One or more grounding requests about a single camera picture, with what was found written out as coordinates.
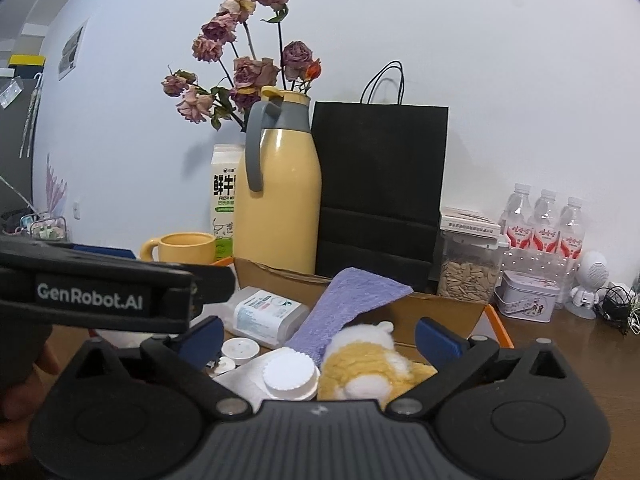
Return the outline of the person left hand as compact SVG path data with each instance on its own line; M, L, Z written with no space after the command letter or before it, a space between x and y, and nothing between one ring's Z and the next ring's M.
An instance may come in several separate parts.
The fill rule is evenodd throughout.
M1 399L1 465L8 466L29 458L28 428L32 416L40 408L46 397L46 388L38 374L58 376L60 362L51 345L46 342L32 372L24 382L6 390Z

